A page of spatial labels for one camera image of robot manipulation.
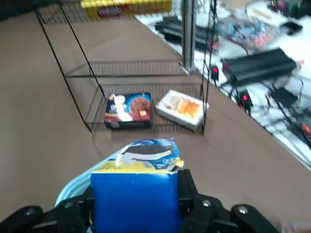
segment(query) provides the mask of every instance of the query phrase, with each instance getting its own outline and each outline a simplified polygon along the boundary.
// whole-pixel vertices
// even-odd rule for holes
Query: white food box
[[[198,105],[196,107],[197,111],[192,115],[192,117],[178,112],[178,109],[181,107],[181,105],[186,102],[190,102],[193,105]],[[208,110],[209,104],[205,104],[206,109]],[[204,115],[202,100],[193,98],[174,90],[169,90],[169,92],[166,93],[160,102],[155,105],[155,109],[161,117],[180,124],[192,131],[197,131],[201,127],[201,122]]]

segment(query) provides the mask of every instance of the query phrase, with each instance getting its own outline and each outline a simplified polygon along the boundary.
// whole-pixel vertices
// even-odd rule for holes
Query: food box
[[[150,128],[150,93],[111,94],[104,123],[111,129]]]
[[[183,165],[172,138],[137,140],[110,157],[91,175],[96,232],[177,232]]]
[[[155,106],[156,112],[190,130],[197,131],[203,118],[203,102],[183,93],[170,90]]]
[[[172,0],[83,0],[81,7],[91,20],[110,17],[168,13]]]

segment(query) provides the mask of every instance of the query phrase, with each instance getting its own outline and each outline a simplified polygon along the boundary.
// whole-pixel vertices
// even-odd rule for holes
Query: yellow package
[[[83,0],[81,7],[91,20],[168,13],[172,0]]]

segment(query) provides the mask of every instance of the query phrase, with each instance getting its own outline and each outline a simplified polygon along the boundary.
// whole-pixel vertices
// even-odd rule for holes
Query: white table
[[[283,22],[286,22],[288,18],[281,16],[278,13],[272,12],[267,8],[267,2],[256,2],[253,4],[250,4],[247,7],[247,13],[248,15],[254,15],[258,18],[262,19],[263,21],[266,21],[268,23],[274,24],[274,25],[280,25]],[[269,16],[271,16],[270,19],[266,19],[265,17],[261,17],[253,12],[253,9],[257,9]],[[218,7],[217,10],[218,17],[221,19],[223,17],[226,17],[230,15],[230,12],[228,12],[226,9]],[[147,25],[154,33],[158,34],[157,31],[154,29],[154,24],[158,21],[162,20],[162,17],[138,17],[138,19]],[[289,57],[291,57],[295,61],[304,60],[304,65],[302,66],[302,69],[300,71],[300,75],[304,76],[307,80],[304,80],[304,88],[302,90],[302,94],[305,96],[310,96],[311,93],[309,93],[309,90],[311,90],[311,18],[310,17],[303,17],[300,20],[296,20],[299,24],[303,26],[303,31],[298,33],[294,36],[288,36],[283,35],[274,40],[271,44],[269,44],[265,50],[278,48],[280,47]],[[206,26],[207,24],[207,15],[201,14],[197,16],[197,25],[200,26]],[[182,52],[181,46],[177,44],[168,43],[176,52],[180,53]],[[221,52],[219,56],[212,56],[212,63],[217,64],[219,67],[219,70],[222,69],[222,64],[220,62],[220,58],[229,58],[230,56],[234,55],[234,57],[238,56],[244,56],[245,51],[230,42],[221,42]],[[203,67],[202,59],[204,57],[204,54],[200,51],[195,51],[195,65],[201,69]],[[222,72],[220,72],[219,76],[219,82],[218,85],[221,85],[221,83],[226,82],[226,77],[223,75]],[[293,93],[299,93],[301,87],[301,81],[299,79],[290,78],[289,82],[286,84],[285,88]],[[254,105],[267,105],[267,101],[265,99],[265,94],[268,92],[268,88],[261,85],[261,84],[252,84],[245,86],[244,88],[247,88],[247,90],[250,93],[250,97],[252,99],[252,102]],[[309,103],[309,99],[302,98],[300,101],[300,106],[307,108],[311,107],[311,103]],[[261,125],[269,124],[269,122],[272,122],[278,118],[284,118],[284,115],[281,113],[281,111],[277,108],[270,109],[269,114],[263,116],[261,112],[253,112],[252,117],[258,121]],[[290,131],[286,130],[286,127],[283,122],[280,122],[278,124],[275,124],[271,127],[267,128],[268,131],[275,132],[273,135],[276,137],[276,139],[283,144],[289,151],[293,153],[293,155],[300,160],[303,164],[305,164],[308,167],[311,167],[311,151],[309,147],[302,142],[299,138],[297,138],[294,134],[292,134]]]

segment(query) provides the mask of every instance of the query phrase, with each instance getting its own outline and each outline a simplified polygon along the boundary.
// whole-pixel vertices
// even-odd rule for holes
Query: cookie box
[[[183,164],[172,138],[137,140],[110,157],[91,175],[96,232],[177,232]]]
[[[81,7],[91,20],[168,13],[172,0],[83,0]]]
[[[150,128],[150,93],[111,94],[104,123],[107,128]]]

